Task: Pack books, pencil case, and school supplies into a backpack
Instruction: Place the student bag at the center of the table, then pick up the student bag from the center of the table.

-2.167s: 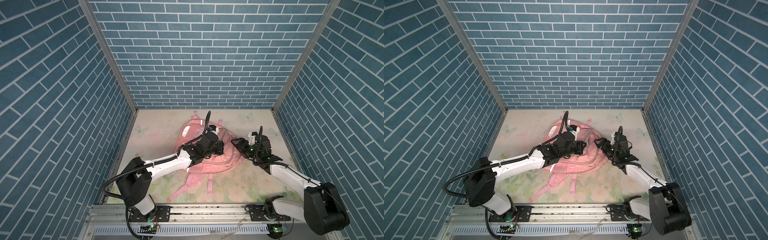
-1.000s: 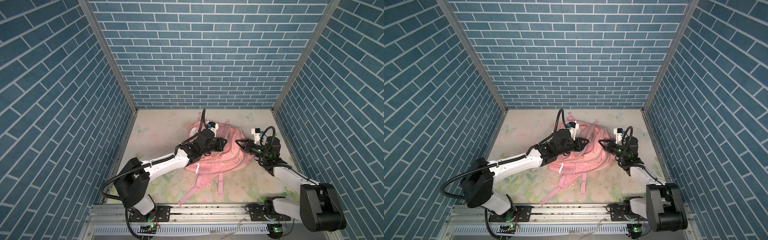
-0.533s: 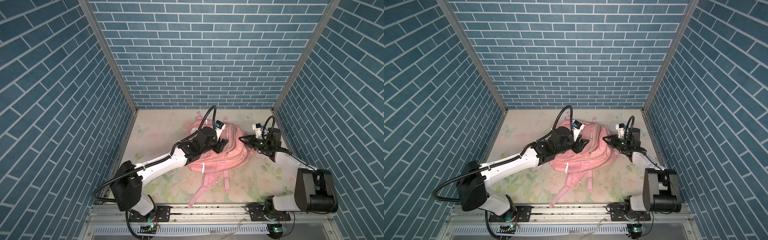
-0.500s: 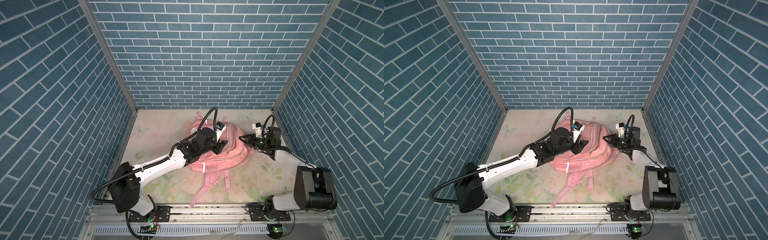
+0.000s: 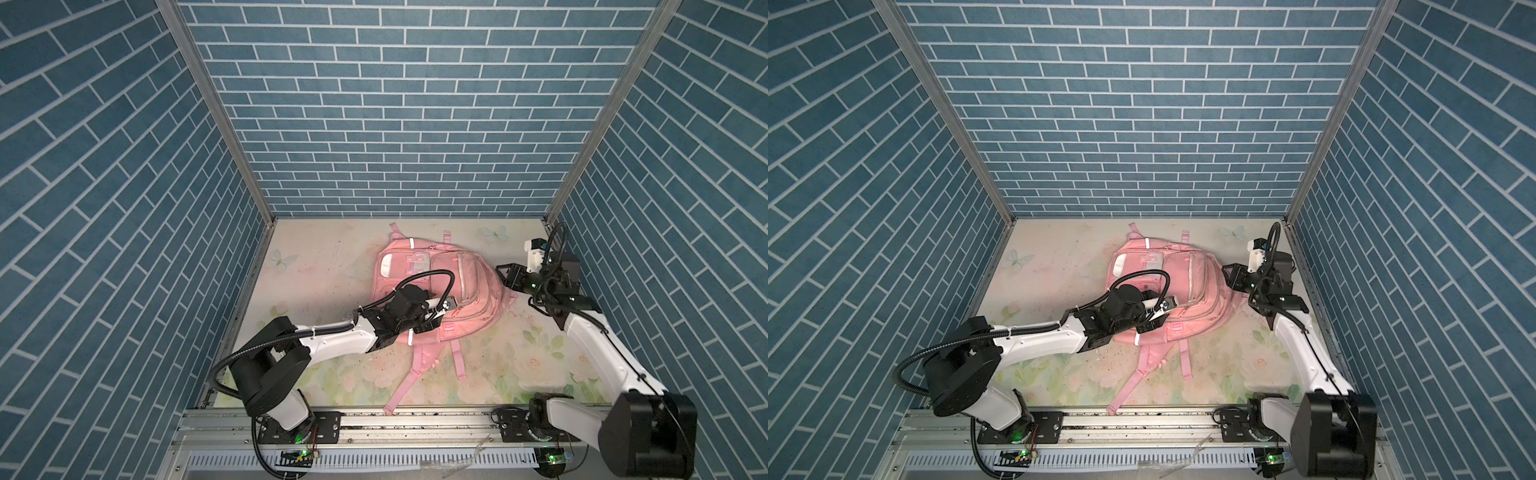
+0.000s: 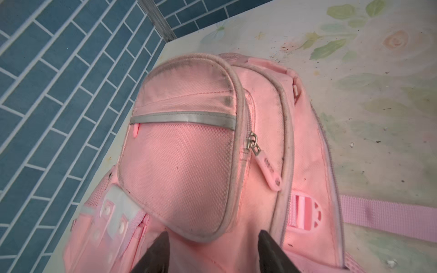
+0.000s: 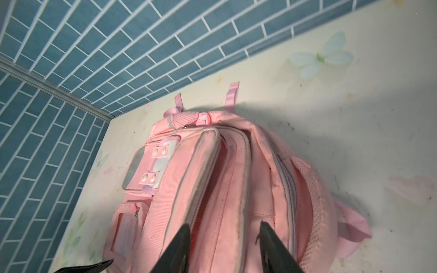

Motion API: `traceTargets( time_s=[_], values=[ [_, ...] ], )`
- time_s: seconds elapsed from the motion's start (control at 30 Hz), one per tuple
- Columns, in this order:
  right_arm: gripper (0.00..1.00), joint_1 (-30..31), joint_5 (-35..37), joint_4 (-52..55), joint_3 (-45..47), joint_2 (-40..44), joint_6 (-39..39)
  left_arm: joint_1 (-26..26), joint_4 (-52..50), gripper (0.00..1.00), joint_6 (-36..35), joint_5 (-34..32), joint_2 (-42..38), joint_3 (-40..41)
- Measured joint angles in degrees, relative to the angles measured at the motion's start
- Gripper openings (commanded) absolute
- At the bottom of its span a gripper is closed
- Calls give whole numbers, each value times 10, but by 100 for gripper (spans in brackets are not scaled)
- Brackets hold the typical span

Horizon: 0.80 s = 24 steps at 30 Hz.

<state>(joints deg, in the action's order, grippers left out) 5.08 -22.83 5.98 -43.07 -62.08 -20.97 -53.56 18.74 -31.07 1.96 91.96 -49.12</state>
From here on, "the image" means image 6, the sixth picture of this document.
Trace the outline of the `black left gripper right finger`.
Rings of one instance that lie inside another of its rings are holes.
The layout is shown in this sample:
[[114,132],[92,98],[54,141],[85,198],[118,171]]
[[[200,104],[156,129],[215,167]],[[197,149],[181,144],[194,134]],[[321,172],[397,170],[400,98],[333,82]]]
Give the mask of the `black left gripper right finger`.
[[258,235],[259,270],[261,273],[300,273],[271,235],[261,230]]

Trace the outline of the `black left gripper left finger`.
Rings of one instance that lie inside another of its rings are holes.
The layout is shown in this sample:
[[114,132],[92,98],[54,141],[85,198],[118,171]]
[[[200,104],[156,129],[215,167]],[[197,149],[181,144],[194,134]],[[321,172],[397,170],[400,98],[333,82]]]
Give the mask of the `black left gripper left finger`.
[[170,266],[170,238],[162,232],[148,248],[131,273],[168,273]]

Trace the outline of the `pink school backpack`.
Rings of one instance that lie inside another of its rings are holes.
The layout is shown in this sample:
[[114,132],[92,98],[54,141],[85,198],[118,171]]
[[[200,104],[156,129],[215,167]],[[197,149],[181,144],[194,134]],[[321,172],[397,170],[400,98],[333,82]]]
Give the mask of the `pink school backpack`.
[[298,74],[193,53],[144,79],[118,162],[73,222],[68,273],[130,273],[168,232],[168,273],[260,273],[267,231],[300,273],[360,273],[343,224],[437,240],[434,208],[339,195]]

